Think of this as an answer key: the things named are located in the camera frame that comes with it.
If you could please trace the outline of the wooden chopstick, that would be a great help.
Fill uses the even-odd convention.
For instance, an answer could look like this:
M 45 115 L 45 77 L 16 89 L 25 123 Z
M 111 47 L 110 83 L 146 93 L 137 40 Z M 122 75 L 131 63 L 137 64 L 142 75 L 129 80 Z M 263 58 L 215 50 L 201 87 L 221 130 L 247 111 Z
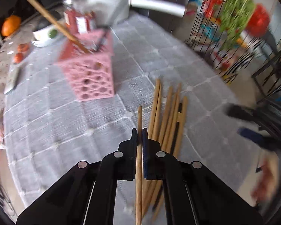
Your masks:
M 167 119 L 166 129 L 163 131 L 163 134 L 161 135 L 163 137 L 161 150 L 167 153 L 170 153 L 171 143 L 173 142 L 173 135 L 176 128 L 174 124 L 176 123 L 177 116 L 178 116 L 181 88 L 182 88 L 182 83 L 179 83 L 177 91 L 173 97 L 173 104 L 171 106 L 170 115 Z M 151 204 L 154 205 L 155 202 L 157 201 L 159 190 L 161 189 L 161 184 L 162 184 L 162 180 L 153 180 L 150 182 L 147 197 L 143 202 L 142 218 L 145 217 L 145 214 L 147 213 L 149 206 Z
M 142 222 L 142 190 L 143 190 L 143 154 L 142 154 L 142 107 L 138 107 L 138 139 L 136 149 L 136 173 L 135 173 L 135 224 Z
M 165 134 L 165 130 L 166 130 L 167 123 L 168 123 L 168 117 L 170 114 L 170 105 L 171 105 L 172 94 L 173 94 L 173 87 L 170 86 L 168 89 L 168 93 L 167 93 L 166 104 L 165 104 L 165 109 L 164 109 L 161 125 L 159 125 L 160 113 L 161 113 L 161 95 L 159 95 L 159 97 L 158 97 L 152 139 L 155 141 L 158 141 L 161 147 L 163 144 L 164 134 Z M 143 209 L 142 217 L 145 216 L 145 214 L 147 213 L 147 210 L 150 206 L 156 184 L 157 184 L 157 180 L 147 181 L 147 187 L 145 190 L 145 196 L 143 198 L 143 204 L 142 204 L 142 209 Z
M 65 26 L 58 22 L 49 11 L 47 11 L 37 0 L 26 0 L 30 3 L 46 20 L 53 24 L 58 31 L 64 34 L 72 43 L 77 45 L 83 52 L 90 53 L 91 51 L 84 47 L 82 43 L 72 35 Z
M 176 123 L 179 124 L 178 132 L 176 134 L 174 134 L 174 136 L 176 137 L 176 140 L 170 146 L 171 148 L 172 147 L 174 148 L 173 151 L 170 151 L 170 153 L 175 158 L 178 157 L 178 154 L 180 152 L 180 147 L 181 147 L 181 142 L 182 142 L 183 132 L 184 132 L 184 124 L 186 121 L 187 105 L 188 105 L 188 98 L 186 96 L 184 96 L 183 100 L 182 100 L 182 111 L 178 112 L 177 121 L 176 121 Z M 159 210 L 160 210 L 161 206 L 163 205 L 163 202 L 164 202 L 164 195 L 161 194 L 161 197 L 158 200 L 157 207 L 154 210 L 154 214 L 152 216 L 152 221 L 155 221 L 157 219 Z
M 153 128 L 154 128 L 154 121 L 155 121 L 155 115 L 156 115 L 156 109 L 157 109 L 157 102 L 158 102 L 158 96 L 159 96 L 159 90 L 160 90 L 160 79 L 156 79 L 155 84 L 155 90 L 154 90 L 154 98 L 153 98 L 153 104 L 150 114 L 150 121 L 149 121 L 149 130 L 148 130 L 148 137 L 151 139 Z
M 156 153 L 161 150 L 158 142 L 159 122 L 162 100 L 162 84 L 160 79 L 156 80 L 154 99 L 149 120 L 149 129 L 143 129 L 143 176 L 147 181 L 144 191 L 149 188 L 149 180 L 156 179 Z

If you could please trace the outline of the pink perforated utensil holder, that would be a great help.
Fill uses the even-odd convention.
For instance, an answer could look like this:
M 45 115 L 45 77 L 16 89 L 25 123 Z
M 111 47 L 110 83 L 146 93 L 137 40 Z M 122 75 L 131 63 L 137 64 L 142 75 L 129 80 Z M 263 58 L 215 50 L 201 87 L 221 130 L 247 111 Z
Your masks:
M 100 50 L 89 54 L 66 40 L 56 65 L 61 69 L 78 101 L 111 98 L 115 95 L 113 55 L 113 36 L 109 31 Z

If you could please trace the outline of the orange citrus fruit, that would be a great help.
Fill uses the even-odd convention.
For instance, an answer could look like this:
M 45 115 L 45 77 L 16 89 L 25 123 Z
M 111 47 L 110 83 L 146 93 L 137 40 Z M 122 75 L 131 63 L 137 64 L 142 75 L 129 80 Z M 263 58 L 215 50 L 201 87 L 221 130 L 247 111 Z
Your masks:
M 3 23 L 1 34 L 4 37 L 8 37 L 13 34 L 21 25 L 21 18 L 16 15 L 11 15 Z

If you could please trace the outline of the black gold chopstick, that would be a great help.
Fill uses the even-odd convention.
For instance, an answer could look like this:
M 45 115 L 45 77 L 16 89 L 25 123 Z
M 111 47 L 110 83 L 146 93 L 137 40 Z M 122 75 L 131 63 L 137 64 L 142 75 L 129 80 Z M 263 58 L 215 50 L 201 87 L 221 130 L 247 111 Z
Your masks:
M 178 112 L 181 112 L 181 111 L 182 111 L 182 103 L 179 102 Z M 176 134 L 176 133 L 178 132 L 179 124 L 178 124 L 178 123 L 175 123 L 174 126 L 176 127 L 176 128 L 175 128 L 174 134 Z M 176 137 L 173 135 L 173 142 L 172 142 L 172 143 L 174 143 L 175 140 L 176 140 Z M 159 194 L 158 194 L 158 197 L 157 197 L 157 201 L 155 202 L 155 204 L 153 205 L 153 208 L 152 208 L 153 211 L 154 211 L 155 208 L 157 207 L 158 200 L 159 200 L 159 198 L 161 197 L 161 194 L 162 194 L 162 193 L 163 193 L 163 186 L 162 186 L 162 184 L 161 184 L 161 189 L 159 190 Z

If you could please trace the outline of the white remote control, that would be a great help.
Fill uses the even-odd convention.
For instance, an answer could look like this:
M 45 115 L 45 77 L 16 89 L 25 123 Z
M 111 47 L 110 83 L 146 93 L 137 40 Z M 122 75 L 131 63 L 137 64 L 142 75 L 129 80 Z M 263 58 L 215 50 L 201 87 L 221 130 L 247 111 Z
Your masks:
M 20 73 L 20 67 L 11 67 L 9 69 L 6 78 L 5 88 L 4 88 L 5 95 L 9 94 L 12 90 L 15 89 L 19 73 Z

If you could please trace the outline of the red labelled glass jar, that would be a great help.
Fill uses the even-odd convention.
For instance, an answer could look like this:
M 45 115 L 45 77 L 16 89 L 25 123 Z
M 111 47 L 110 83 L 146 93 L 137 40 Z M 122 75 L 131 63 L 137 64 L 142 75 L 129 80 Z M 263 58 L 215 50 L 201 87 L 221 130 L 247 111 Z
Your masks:
M 64 0 L 64 19 L 73 34 L 87 34 L 96 30 L 96 15 L 88 0 Z

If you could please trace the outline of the small red tomato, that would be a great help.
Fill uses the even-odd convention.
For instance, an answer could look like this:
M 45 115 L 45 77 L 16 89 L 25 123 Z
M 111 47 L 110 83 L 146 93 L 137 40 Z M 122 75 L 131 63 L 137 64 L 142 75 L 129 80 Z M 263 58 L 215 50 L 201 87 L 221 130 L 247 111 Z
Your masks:
M 20 62 L 22 62 L 24 60 L 24 55 L 22 53 L 17 53 L 14 57 L 13 57 L 13 63 L 14 64 L 19 64 Z
M 27 53 L 30 50 L 29 43 L 22 43 L 18 45 L 18 53 Z

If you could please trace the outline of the grey quilted table cloth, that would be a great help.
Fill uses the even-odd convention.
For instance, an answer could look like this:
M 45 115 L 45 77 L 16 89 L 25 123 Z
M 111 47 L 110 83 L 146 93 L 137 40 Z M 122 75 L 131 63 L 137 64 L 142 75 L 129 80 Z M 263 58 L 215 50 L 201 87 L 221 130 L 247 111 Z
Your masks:
M 138 131 L 139 106 L 142 130 L 148 130 L 157 78 L 162 84 L 159 125 L 170 86 L 170 110 L 179 83 L 179 102 L 188 98 L 176 159 L 201 162 L 237 193 L 256 146 L 238 134 L 240 122 L 226 115 L 226 104 L 237 104 L 230 88 L 196 53 L 146 17 L 130 15 L 111 34 L 113 97 L 76 99 L 56 65 L 67 39 L 31 51 L 20 81 L 6 96 L 8 163 L 25 209 L 79 161 L 95 163 L 117 151 L 133 129 Z M 165 202 L 155 221 L 152 208 L 151 204 L 141 223 L 167 224 Z M 113 224 L 135 224 L 135 178 L 117 182 Z

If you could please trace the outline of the green leafy vegetables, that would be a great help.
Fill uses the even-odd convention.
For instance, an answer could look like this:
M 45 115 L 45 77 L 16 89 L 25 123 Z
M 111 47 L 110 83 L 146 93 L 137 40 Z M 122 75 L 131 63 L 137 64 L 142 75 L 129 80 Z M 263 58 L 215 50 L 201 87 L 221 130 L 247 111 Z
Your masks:
M 253 0 L 224 0 L 220 12 L 220 32 L 226 32 L 221 48 L 230 50 L 236 45 L 241 32 L 246 28 L 253 12 Z

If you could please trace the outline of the green lime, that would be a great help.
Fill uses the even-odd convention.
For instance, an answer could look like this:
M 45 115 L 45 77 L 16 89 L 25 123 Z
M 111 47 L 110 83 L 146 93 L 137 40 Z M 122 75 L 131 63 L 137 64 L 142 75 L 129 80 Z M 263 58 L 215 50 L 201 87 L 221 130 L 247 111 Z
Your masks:
M 52 29 L 49 31 L 48 36 L 50 39 L 53 39 L 57 36 L 57 34 L 58 34 L 58 31 L 56 29 Z

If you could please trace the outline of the wooden chopstick on table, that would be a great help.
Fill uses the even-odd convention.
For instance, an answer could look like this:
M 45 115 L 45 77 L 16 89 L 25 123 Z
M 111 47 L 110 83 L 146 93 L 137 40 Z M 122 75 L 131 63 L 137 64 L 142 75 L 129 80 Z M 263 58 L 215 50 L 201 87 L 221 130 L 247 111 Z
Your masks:
M 166 129 L 163 131 L 163 134 L 161 135 L 163 137 L 161 150 L 167 153 L 170 153 L 171 143 L 173 142 L 173 135 L 176 128 L 174 124 L 176 123 L 177 116 L 178 116 L 181 88 L 182 88 L 182 83 L 179 83 L 177 91 L 173 97 L 173 104 L 171 106 L 170 115 L 167 119 Z M 161 184 L 162 184 L 162 180 L 153 180 L 150 182 L 147 197 L 143 202 L 142 218 L 145 217 L 145 214 L 147 213 L 149 206 L 151 204 L 154 205 L 155 202 L 157 201 L 159 190 L 161 189 Z
M 181 142 L 182 142 L 183 132 L 184 132 L 184 124 L 186 121 L 187 105 L 188 105 L 188 98 L 186 96 L 184 96 L 183 100 L 182 100 L 182 111 L 178 112 L 177 121 L 176 121 L 176 123 L 179 124 L 178 132 L 176 134 L 174 134 L 174 136 L 176 137 L 176 140 L 170 146 L 171 148 L 172 147 L 174 148 L 173 151 L 170 151 L 170 153 L 175 158 L 178 157 L 178 154 L 180 152 L 180 147 L 181 147 Z M 161 206 L 163 205 L 163 202 L 164 202 L 164 195 L 161 194 L 161 197 L 158 200 L 157 207 L 154 210 L 154 214 L 152 216 L 152 221 L 155 221 L 157 219 L 159 210 L 160 210 Z
M 153 98 L 153 104 L 150 114 L 150 121 L 149 121 L 149 130 L 148 130 L 148 137 L 151 139 L 153 128 L 154 128 L 154 121 L 155 121 L 155 115 L 156 115 L 156 109 L 157 109 L 157 102 L 158 102 L 158 96 L 159 96 L 159 90 L 160 90 L 160 79 L 156 79 L 155 84 L 155 90 L 154 90 L 154 98 Z
M 159 95 L 159 97 L 158 97 L 152 139 L 155 141 L 158 141 L 161 147 L 163 144 L 164 134 L 165 134 L 165 130 L 166 130 L 167 123 L 168 123 L 168 117 L 170 114 L 170 105 L 171 105 L 172 94 L 173 94 L 173 87 L 170 86 L 168 89 L 168 93 L 167 93 L 166 104 L 165 104 L 165 109 L 164 109 L 161 125 L 159 125 L 160 113 L 161 113 L 161 95 Z M 145 196 L 143 198 L 143 204 L 142 204 L 142 209 L 143 209 L 142 217 L 145 216 L 145 214 L 147 213 L 147 210 L 150 206 L 156 184 L 157 184 L 157 180 L 147 181 L 147 187 L 145 190 Z
M 149 129 L 143 129 L 143 176 L 147 181 L 144 191 L 149 188 L 149 180 L 156 179 L 156 153 L 161 150 L 158 142 L 159 122 L 162 100 L 162 84 L 160 79 L 156 80 L 154 99 L 149 120 Z

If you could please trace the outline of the red plastic bag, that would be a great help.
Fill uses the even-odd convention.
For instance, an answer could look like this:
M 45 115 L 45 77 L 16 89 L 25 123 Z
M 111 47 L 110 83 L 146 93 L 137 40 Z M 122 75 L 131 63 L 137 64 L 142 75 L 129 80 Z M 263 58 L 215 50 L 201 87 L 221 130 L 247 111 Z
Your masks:
M 257 4 L 247 26 L 246 31 L 252 37 L 262 37 L 267 31 L 270 17 L 262 4 Z

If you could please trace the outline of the wooden chopstick in holder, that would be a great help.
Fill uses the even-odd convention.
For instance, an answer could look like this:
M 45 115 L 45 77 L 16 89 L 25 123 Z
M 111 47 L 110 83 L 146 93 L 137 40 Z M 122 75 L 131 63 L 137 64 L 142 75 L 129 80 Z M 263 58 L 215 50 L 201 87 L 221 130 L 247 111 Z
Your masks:
M 49 11 L 47 11 L 37 0 L 26 0 L 30 3 L 46 20 L 53 24 L 58 31 L 64 34 L 72 43 L 77 45 L 83 52 L 90 53 L 91 51 L 84 47 L 82 43 L 72 35 L 65 26 L 58 22 Z

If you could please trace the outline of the black metal chair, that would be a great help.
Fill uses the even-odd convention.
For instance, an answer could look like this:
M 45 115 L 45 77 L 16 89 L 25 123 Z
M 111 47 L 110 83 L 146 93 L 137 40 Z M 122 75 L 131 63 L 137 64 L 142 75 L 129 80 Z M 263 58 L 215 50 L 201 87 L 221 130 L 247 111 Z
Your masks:
M 265 98 L 281 102 L 281 50 L 254 72 L 251 78 L 260 92 L 257 104 Z

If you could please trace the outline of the floral table cloth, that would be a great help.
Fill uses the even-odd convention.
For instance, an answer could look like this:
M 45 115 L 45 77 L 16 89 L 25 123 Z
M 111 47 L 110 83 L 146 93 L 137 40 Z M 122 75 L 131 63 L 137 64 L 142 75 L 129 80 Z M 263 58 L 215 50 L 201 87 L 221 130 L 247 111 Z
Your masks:
M 0 47 L 0 117 L 5 107 L 4 88 L 9 66 L 13 64 L 14 55 L 18 53 L 18 46 L 30 43 L 33 38 L 32 31 L 40 20 L 40 16 L 24 21 L 24 24 L 9 38 L 3 40 Z

